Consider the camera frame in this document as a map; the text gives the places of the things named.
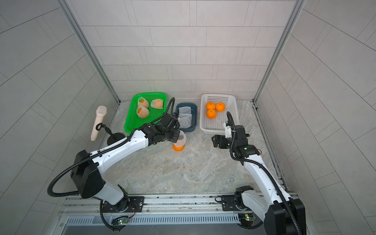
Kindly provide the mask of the white foam net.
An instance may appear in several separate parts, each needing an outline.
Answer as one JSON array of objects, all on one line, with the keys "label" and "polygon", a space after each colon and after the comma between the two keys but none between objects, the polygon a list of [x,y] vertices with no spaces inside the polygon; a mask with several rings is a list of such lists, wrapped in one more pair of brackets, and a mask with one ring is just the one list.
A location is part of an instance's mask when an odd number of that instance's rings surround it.
[{"label": "white foam net", "polygon": [[192,126],[192,118],[186,118],[186,117],[181,118],[181,117],[179,117],[178,121],[179,121],[179,124],[180,124],[180,128],[186,129],[186,128],[190,128]]},{"label": "white foam net", "polygon": [[185,144],[186,144],[186,142],[187,142],[187,136],[186,136],[186,134],[182,130],[180,130],[178,140],[173,145],[175,147],[180,148],[180,147],[184,147]]},{"label": "white foam net", "polygon": [[180,118],[192,118],[192,114],[179,114]]},{"label": "white foam net", "polygon": [[178,108],[179,114],[191,114],[192,108],[190,106],[182,106]]}]

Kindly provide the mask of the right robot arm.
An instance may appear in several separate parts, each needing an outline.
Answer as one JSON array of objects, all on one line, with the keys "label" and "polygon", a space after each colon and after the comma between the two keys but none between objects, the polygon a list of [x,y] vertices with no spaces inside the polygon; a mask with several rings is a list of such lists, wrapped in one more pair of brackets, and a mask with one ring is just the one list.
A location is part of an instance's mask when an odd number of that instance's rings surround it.
[{"label": "right robot arm", "polygon": [[230,112],[224,123],[225,134],[214,135],[214,147],[228,149],[252,175],[263,196],[250,186],[236,189],[235,199],[240,210],[250,209],[261,220],[268,235],[305,235],[306,211],[300,199],[293,199],[266,167],[261,151],[248,143],[248,134],[242,125],[235,125]]}]

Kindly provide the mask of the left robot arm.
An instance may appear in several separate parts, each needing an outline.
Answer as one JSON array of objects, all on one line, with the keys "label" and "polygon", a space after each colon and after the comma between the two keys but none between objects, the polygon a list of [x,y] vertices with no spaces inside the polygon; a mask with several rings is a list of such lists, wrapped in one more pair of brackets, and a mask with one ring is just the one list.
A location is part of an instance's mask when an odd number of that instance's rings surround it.
[{"label": "left robot arm", "polygon": [[[82,198],[95,198],[114,206],[116,211],[124,212],[130,205],[130,198],[121,186],[114,186],[103,180],[102,175],[113,165],[134,152],[169,141],[176,143],[180,134],[178,115],[173,112],[175,99],[172,98],[162,116],[138,129],[133,129],[125,137],[103,149],[91,153],[83,150],[76,155],[75,163],[58,174],[49,184],[47,193],[51,197],[80,195]],[[76,191],[55,193],[53,187],[67,173],[77,188]]]}]

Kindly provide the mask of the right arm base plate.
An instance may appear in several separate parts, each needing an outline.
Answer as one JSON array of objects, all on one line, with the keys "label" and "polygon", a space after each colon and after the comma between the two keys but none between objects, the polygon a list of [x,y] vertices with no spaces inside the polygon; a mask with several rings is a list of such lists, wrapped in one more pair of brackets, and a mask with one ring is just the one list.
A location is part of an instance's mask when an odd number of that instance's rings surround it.
[{"label": "right arm base plate", "polygon": [[240,205],[240,197],[237,195],[219,196],[223,211],[244,211],[246,208]]}]

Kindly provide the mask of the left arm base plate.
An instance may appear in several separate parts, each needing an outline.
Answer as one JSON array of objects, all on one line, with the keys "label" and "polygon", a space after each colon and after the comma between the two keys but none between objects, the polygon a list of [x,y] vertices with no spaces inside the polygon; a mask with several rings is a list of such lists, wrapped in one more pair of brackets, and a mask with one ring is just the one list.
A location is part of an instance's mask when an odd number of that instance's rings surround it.
[{"label": "left arm base plate", "polygon": [[143,209],[144,200],[145,198],[143,196],[126,196],[115,205],[104,202],[102,205],[102,211],[104,213],[141,212]]}]

